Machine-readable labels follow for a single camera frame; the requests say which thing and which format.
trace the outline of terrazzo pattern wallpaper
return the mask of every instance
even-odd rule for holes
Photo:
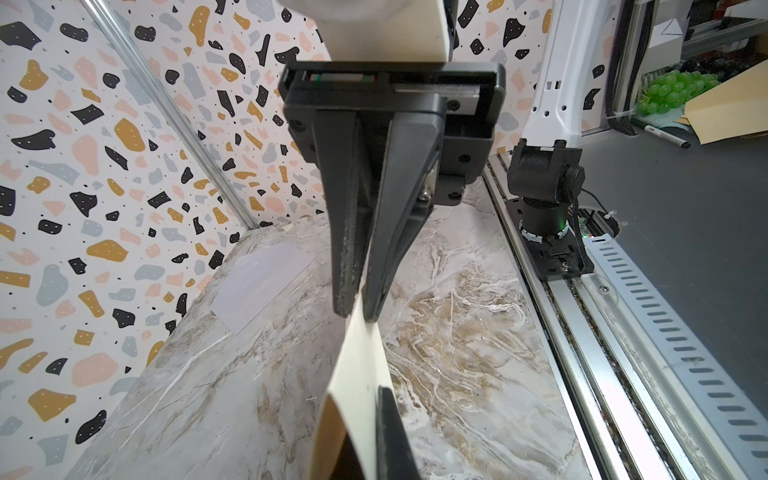
[[[0,15],[0,478],[55,479],[243,228],[80,2]]]
[[[319,171],[292,145],[277,80],[292,60],[329,60],[314,21],[273,0],[111,0],[111,7],[200,141],[262,226],[324,211]],[[494,149],[517,144],[530,111],[551,0],[461,0],[455,61],[498,61],[508,73]],[[607,23],[596,64],[610,56]],[[605,75],[585,92],[584,129],[600,124]]]

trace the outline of yellow envelope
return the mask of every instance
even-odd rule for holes
[[[768,60],[689,100],[685,116],[701,144],[768,130]]]

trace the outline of marble surface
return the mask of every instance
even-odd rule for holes
[[[248,233],[68,478],[305,478],[344,337],[324,215]],[[316,260],[239,335],[210,303],[239,255]],[[590,478],[482,182],[437,207],[379,317],[422,478]]]

